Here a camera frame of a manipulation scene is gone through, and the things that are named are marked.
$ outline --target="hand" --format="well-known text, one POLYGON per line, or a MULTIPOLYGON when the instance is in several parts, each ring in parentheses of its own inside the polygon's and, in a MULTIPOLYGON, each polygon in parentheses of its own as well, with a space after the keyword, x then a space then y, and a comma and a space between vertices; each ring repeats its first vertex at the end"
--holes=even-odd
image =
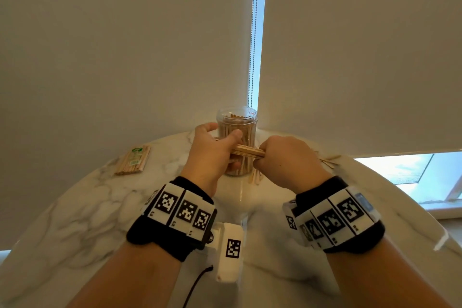
POLYGON ((228 170, 241 167, 239 161, 230 163, 231 150, 242 143, 242 132, 233 130, 226 138, 216 141, 208 132, 218 128, 214 122, 196 127, 188 161, 181 176, 203 189, 210 197, 217 192, 218 179, 228 170))
POLYGON ((260 148, 265 150, 265 158, 255 160, 254 167, 274 184, 296 194, 333 177, 322 168, 316 153, 292 136, 270 136, 260 148))

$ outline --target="marble table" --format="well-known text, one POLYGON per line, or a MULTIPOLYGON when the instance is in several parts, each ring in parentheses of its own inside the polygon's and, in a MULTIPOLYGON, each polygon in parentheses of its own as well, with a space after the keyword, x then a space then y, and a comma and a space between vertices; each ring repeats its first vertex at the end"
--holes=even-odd
MULTIPOLYGON (((273 134, 257 131, 258 142, 273 134)), ((0 302, 5 308, 64 307, 124 241, 152 191, 174 179, 184 166, 193 133, 150 143, 145 171, 113 176, 114 159, 93 171, 30 225, 0 267, 0 302)), ((309 145, 327 156, 328 151, 309 145)), ((420 272, 453 303, 462 302, 462 249, 446 230, 374 171, 342 156, 334 171, 359 187, 382 214, 387 233, 420 272)), ((293 198, 263 179, 220 179, 217 220, 243 223, 246 230, 241 279, 235 284, 204 276, 188 307, 343 307, 323 252, 301 247, 290 237, 281 205, 293 198)), ((169 307, 181 307, 205 268, 205 254, 193 252, 182 266, 169 307)))

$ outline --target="clear plastic jar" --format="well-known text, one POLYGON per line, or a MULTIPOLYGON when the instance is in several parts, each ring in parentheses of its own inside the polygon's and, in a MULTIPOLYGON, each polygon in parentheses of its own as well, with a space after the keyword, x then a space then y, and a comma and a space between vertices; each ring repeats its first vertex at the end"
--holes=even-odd
MULTIPOLYGON (((223 108, 217 113, 218 137, 227 137, 235 129, 242 131, 243 145, 255 147, 255 133, 257 131, 257 111, 246 106, 223 108)), ((244 175, 253 169, 253 158, 239 157, 241 168, 228 175, 244 175)))

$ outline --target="black cable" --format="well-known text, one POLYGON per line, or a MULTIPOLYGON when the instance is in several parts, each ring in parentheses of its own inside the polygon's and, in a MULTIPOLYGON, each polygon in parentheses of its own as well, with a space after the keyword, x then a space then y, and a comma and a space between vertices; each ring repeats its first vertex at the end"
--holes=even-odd
POLYGON ((202 275, 204 275, 205 273, 207 273, 208 271, 212 271, 213 270, 213 265, 211 265, 210 267, 208 268, 205 268, 202 273, 199 274, 199 276, 197 277, 196 281, 194 281, 194 284, 193 286, 191 287, 191 290, 189 290, 189 293, 188 293, 188 297, 186 297, 186 300, 184 301, 184 305, 183 305, 183 308, 186 308, 186 305, 188 304, 188 300, 189 298, 191 297, 191 294, 193 293, 193 290, 194 290, 194 287, 196 287, 197 283, 199 282, 200 278, 202 277, 202 275))

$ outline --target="wristband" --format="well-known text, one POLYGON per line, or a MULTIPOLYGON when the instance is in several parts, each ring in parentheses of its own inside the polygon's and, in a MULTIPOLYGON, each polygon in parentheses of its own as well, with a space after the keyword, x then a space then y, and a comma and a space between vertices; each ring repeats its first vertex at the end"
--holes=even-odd
POLYGON ((149 197, 127 232, 127 241, 136 245, 154 242, 183 262, 194 249, 205 247, 216 213, 209 195, 177 177, 149 197))
POLYGON ((289 228, 297 230, 304 245, 326 253, 364 253, 376 246, 385 232, 380 214, 340 177, 297 195, 283 210, 289 228))

